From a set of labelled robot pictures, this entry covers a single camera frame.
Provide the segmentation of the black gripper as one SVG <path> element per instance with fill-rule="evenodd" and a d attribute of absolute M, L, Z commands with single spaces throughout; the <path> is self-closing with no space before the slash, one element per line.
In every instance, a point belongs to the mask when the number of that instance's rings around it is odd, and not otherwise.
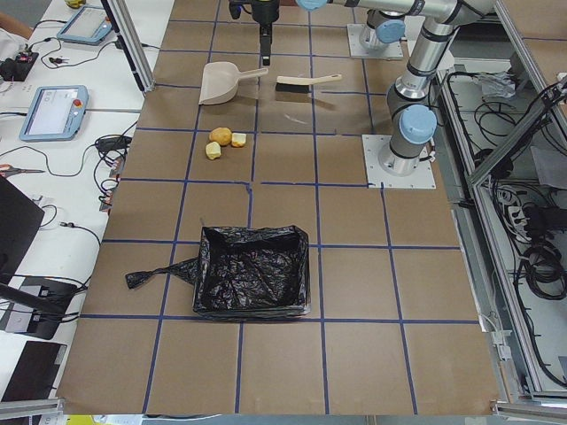
<path fill-rule="evenodd" d="M 251 6 L 252 19 L 257 23 L 274 23 L 279 19 L 280 2 L 276 0 L 229 0 L 232 19 L 239 19 L 245 5 Z M 271 25 L 260 26 L 260 56 L 264 66 L 271 63 Z"/>

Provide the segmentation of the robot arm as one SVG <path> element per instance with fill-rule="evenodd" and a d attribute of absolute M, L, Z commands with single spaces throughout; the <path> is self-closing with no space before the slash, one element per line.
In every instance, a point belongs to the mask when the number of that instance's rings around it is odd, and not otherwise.
<path fill-rule="evenodd" d="M 378 153 L 379 165 L 387 173 L 410 175 L 438 125 L 434 112 L 425 105 L 431 79 L 458 28 L 484 18 L 494 2 L 340 1 L 339 4 L 425 17 L 406 70 L 388 91 L 393 131 L 389 144 Z"/>
<path fill-rule="evenodd" d="M 273 24 L 278 21 L 279 1 L 229 1 L 232 19 L 246 12 L 259 25 L 260 57 L 264 66 L 271 62 Z M 365 24 L 348 24 L 347 37 L 352 58 L 399 59 L 403 57 L 400 40 L 406 33 L 406 13 L 367 11 Z"/>

